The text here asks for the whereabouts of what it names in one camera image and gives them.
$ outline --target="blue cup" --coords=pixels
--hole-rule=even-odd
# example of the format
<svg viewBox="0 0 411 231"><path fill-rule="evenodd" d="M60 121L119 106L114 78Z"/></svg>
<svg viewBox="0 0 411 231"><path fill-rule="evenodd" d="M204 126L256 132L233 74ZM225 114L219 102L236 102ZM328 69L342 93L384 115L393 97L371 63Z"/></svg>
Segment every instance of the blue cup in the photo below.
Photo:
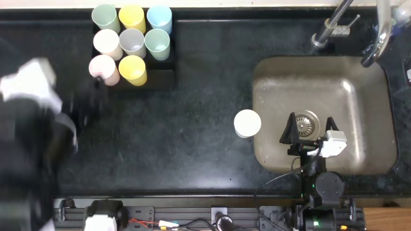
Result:
<svg viewBox="0 0 411 231"><path fill-rule="evenodd" d="M172 12L168 6L153 6L148 9L147 19L153 29L162 29L167 34L171 33L173 27Z"/></svg>

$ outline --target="faucet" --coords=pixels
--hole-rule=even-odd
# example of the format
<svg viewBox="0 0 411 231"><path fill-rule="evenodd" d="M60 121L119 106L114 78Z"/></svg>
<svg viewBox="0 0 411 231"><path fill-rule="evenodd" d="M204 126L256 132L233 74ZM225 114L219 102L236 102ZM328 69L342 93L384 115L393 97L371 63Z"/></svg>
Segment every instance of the faucet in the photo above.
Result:
<svg viewBox="0 0 411 231"><path fill-rule="evenodd" d="M315 33L311 42L315 47L324 47L328 37L337 27L337 22L354 0L343 0L318 33ZM391 9L389 0L376 0L378 12L378 36L375 43L366 51L361 60L363 67L371 66L384 52L391 34Z"/></svg>

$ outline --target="black countertop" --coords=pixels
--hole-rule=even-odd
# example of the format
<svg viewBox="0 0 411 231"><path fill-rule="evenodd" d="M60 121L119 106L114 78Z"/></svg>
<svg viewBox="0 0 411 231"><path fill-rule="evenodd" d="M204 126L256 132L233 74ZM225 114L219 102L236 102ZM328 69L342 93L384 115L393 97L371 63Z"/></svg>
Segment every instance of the black countertop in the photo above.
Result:
<svg viewBox="0 0 411 231"><path fill-rule="evenodd" d="M102 119L82 134L79 152L63 166L61 196L250 195L277 176L254 156L253 139L234 131L236 113L252 108L252 72L271 56L361 56L373 40L375 9L362 15L348 38L312 50L310 37L333 9L175 9L176 87L110 96ZM0 74L34 56L48 57L67 97L88 78L91 10L7 11L0 16ZM398 163L386 175L344 176L350 196L411 194L411 90L402 62L411 55L411 31L390 43L378 61L387 72L398 138ZM266 194L299 196L295 177Z"/></svg>

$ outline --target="wooden surface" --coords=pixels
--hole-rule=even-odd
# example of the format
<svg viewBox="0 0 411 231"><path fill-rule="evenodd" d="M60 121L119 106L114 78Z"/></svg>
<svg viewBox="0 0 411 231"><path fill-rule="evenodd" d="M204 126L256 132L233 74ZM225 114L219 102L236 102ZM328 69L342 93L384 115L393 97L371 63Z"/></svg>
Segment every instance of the wooden surface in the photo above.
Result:
<svg viewBox="0 0 411 231"><path fill-rule="evenodd" d="M411 230L411 209L365 208L367 231Z"/></svg>

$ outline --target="faucet spout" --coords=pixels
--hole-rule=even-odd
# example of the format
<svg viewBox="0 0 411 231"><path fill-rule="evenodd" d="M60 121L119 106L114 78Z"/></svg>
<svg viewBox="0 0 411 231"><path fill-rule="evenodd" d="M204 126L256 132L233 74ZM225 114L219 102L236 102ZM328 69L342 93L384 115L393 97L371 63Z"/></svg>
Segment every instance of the faucet spout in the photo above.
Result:
<svg viewBox="0 0 411 231"><path fill-rule="evenodd" d="M378 11L378 36L370 50L361 60L363 67L371 66L384 52L391 35L391 9L390 1L376 0Z"/></svg>

